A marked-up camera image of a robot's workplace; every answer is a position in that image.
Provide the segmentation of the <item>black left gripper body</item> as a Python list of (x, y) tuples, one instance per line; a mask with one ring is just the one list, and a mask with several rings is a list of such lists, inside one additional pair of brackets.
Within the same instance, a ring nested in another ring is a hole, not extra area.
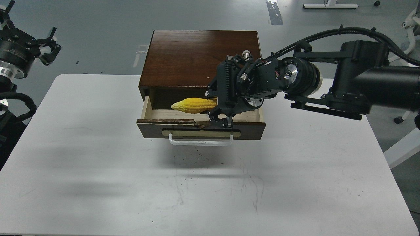
[(35, 38), (16, 28), (8, 13), (1, 13), (1, 61), (17, 68), (16, 78), (26, 78), (33, 62), (41, 55), (39, 47), (28, 44)]

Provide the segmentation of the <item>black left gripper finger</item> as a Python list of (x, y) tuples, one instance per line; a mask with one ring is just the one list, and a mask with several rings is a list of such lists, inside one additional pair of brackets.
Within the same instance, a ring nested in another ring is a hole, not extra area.
[(14, 4), (15, 0), (11, 0), (5, 9), (0, 9), (0, 23), (2, 30), (12, 30), (16, 28), (9, 16), (9, 12)]
[[(46, 66), (54, 62), (62, 48), (54, 39), (56, 30), (57, 28), (53, 27), (49, 36), (45, 39), (33, 39), (33, 46), (36, 50), (35, 57), (39, 58), (39, 60)], [(50, 52), (42, 52), (41, 49), (45, 47), (49, 48)]]

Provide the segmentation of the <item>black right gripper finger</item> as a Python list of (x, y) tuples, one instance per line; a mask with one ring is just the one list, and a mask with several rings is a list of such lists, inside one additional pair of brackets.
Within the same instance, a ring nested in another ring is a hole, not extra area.
[(205, 97), (207, 99), (217, 98), (219, 96), (218, 90), (218, 78), (214, 77), (211, 82), (209, 82), (207, 86), (207, 91), (205, 93)]
[[(225, 118), (219, 118), (219, 115), (224, 114)], [(213, 108), (207, 112), (211, 124), (221, 127), (223, 129), (233, 128), (234, 109)]]

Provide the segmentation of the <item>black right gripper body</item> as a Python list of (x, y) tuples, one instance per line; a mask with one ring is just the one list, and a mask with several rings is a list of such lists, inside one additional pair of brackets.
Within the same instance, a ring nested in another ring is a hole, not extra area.
[(216, 68), (215, 113), (243, 113), (259, 109), (289, 88), (289, 65), (277, 59), (254, 58), (250, 51), (227, 56)]

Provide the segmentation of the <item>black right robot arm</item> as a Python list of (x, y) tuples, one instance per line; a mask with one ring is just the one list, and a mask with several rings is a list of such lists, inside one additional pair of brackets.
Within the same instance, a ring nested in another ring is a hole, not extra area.
[(419, 112), (419, 61), (375, 28), (316, 33), (267, 58), (249, 52), (217, 66), (207, 98), (210, 122), (232, 129), (237, 114), (284, 92), (292, 108), (361, 120), (372, 106)]

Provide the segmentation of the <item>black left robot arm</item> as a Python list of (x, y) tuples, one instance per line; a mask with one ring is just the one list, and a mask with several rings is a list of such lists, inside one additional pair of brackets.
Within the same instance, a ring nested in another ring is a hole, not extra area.
[(26, 78), (36, 58), (48, 66), (57, 58), (62, 47), (54, 39), (56, 27), (44, 39), (35, 39), (15, 27), (9, 12), (15, 4), (11, 0), (5, 9), (1, 9), (0, 65), (1, 65), (1, 100), (20, 100), (29, 111), (15, 118), (21, 122), (32, 117), (37, 106), (29, 96), (18, 93), (14, 79)]

